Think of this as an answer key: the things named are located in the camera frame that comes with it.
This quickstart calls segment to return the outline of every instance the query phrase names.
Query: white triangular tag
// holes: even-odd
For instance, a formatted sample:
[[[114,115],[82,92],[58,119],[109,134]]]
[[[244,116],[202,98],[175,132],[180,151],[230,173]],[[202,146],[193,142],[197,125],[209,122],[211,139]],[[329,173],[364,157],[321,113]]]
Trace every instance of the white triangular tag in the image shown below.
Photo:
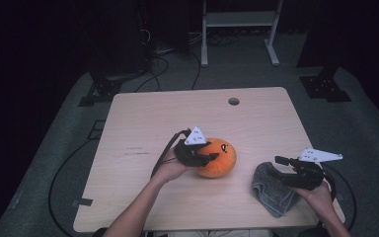
[[[199,145],[205,143],[207,143],[207,139],[205,139],[199,127],[196,126],[190,133],[189,137],[187,137],[186,145]]]

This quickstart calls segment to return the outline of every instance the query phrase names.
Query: dark background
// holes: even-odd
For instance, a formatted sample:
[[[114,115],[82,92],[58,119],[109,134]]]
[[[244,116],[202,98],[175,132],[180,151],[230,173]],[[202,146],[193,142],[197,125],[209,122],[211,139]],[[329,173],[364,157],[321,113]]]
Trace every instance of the dark background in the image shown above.
[[[224,1],[224,6],[261,10],[270,2]],[[176,4],[188,7],[187,28],[199,30],[200,1]],[[209,8],[220,5],[211,1]],[[161,24],[154,17],[159,6],[132,0],[0,1],[0,216],[69,90],[90,64],[144,69],[147,53],[138,26],[167,38],[154,29]],[[335,57],[379,108],[379,2],[286,0],[278,31],[306,30],[298,66],[322,66]]]

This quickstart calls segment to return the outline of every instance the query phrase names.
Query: gray carpet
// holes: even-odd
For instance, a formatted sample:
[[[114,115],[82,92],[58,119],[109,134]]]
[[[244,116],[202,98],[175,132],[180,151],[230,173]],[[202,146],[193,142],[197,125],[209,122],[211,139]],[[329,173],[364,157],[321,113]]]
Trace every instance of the gray carpet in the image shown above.
[[[283,87],[316,149],[341,153],[343,160],[330,162],[351,185],[357,200],[357,216],[353,236],[379,236],[379,111],[363,92],[359,82],[347,71],[339,69],[335,79],[347,91],[352,102],[328,103],[323,99],[309,99],[299,77],[316,75],[321,68],[296,68],[306,35],[277,35],[274,46],[280,66],[272,67],[265,46],[265,36],[240,37],[240,41],[225,47],[209,48],[209,66],[201,68],[196,90]],[[199,46],[191,49],[198,57]],[[164,56],[168,70],[159,76],[162,91],[190,90],[198,65],[191,54],[172,53]],[[162,60],[154,60],[153,71],[165,67]],[[146,74],[128,81],[122,93],[131,93],[150,78]],[[74,236],[72,223],[98,147],[98,140],[87,142],[97,120],[106,119],[110,103],[96,103],[93,107],[78,107],[92,80],[88,74],[78,79],[66,98],[38,153],[25,175],[12,202],[0,221],[0,236],[65,236],[52,220],[47,196],[51,181],[63,162],[69,158],[57,176],[52,190],[51,204],[60,226]],[[139,92],[156,91],[155,81],[145,84]],[[352,219],[352,196],[342,178],[333,173],[338,183],[338,198],[346,216]],[[273,230],[280,236],[297,236],[300,228]]]

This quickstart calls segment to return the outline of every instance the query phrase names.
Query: black wire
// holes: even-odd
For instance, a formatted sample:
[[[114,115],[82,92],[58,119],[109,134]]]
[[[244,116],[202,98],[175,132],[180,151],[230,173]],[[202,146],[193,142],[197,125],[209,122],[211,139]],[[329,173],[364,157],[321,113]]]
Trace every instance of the black wire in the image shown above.
[[[351,221],[349,223],[349,226],[347,227],[347,230],[350,231],[352,229],[354,223],[355,223],[356,213],[357,213],[356,198],[355,198],[355,194],[352,190],[352,186],[349,184],[349,182],[346,180],[346,178],[339,171],[337,171],[335,168],[333,168],[327,164],[323,164],[323,163],[322,163],[322,166],[324,166],[324,168],[329,168],[331,171],[334,171],[335,173],[337,173],[337,175],[340,176],[341,179],[344,181],[344,183],[346,184],[346,186],[350,192],[350,195],[352,198],[352,204],[353,204],[352,218],[351,218]]]
[[[201,72],[201,62],[199,61],[199,58],[195,55],[195,53],[192,52],[191,54],[195,57],[196,61],[198,62],[198,72],[196,73],[195,80],[193,80],[193,83],[191,86],[191,89],[193,90],[193,88],[195,87],[195,83],[198,80],[199,73]]]
[[[157,58],[157,59],[160,59],[160,60],[163,60],[163,61],[166,63],[166,67],[165,67],[165,69],[164,69],[163,71],[161,71],[159,74],[154,75],[153,77],[147,79],[147,80],[144,81],[142,84],[140,84],[140,86],[137,87],[137,89],[134,91],[134,93],[138,92],[138,90],[140,90],[140,88],[141,88],[142,86],[144,86],[144,84],[148,83],[149,81],[151,81],[151,80],[153,80],[153,79],[155,79],[155,78],[156,78],[156,80],[157,80],[157,77],[158,77],[158,76],[164,74],[164,73],[166,72],[166,70],[168,70],[168,68],[169,68],[169,62],[168,62],[168,60],[166,60],[166,59],[164,59],[164,58],[162,58],[162,57],[156,57],[156,58]]]
[[[51,185],[50,185],[50,190],[48,191],[48,198],[47,198],[47,205],[48,205],[48,210],[50,212],[50,216],[51,218],[53,219],[54,223],[57,225],[57,227],[67,236],[69,237],[73,237],[73,235],[71,235],[67,230],[65,230],[61,224],[57,221],[55,215],[54,215],[54,212],[53,212],[53,208],[51,206],[51,194],[52,194],[52,191],[53,191],[53,186],[54,186],[54,183],[56,182],[56,179],[60,173],[60,171],[63,169],[63,167],[66,165],[66,163],[76,154],[76,152],[78,152],[80,149],[82,149],[84,146],[86,146],[89,142],[95,140],[95,138],[97,137],[100,137],[101,135],[98,134],[97,136],[93,137],[92,139],[88,139],[85,143],[83,143],[82,145],[80,145],[78,148],[76,148],[76,150],[74,150],[67,158],[66,160],[64,160],[64,162],[61,164],[61,166],[58,168],[56,174],[54,175],[53,177],[53,180],[51,181]]]

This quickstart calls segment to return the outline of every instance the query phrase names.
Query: person's left hand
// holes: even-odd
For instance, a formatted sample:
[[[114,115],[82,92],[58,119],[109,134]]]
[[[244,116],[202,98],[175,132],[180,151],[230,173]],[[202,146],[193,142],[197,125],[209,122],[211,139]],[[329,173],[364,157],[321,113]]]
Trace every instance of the person's left hand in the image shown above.
[[[154,175],[154,178],[160,179],[163,183],[177,179],[185,171],[192,170],[193,167],[186,167],[181,163],[174,152],[174,147],[166,154],[162,165]]]

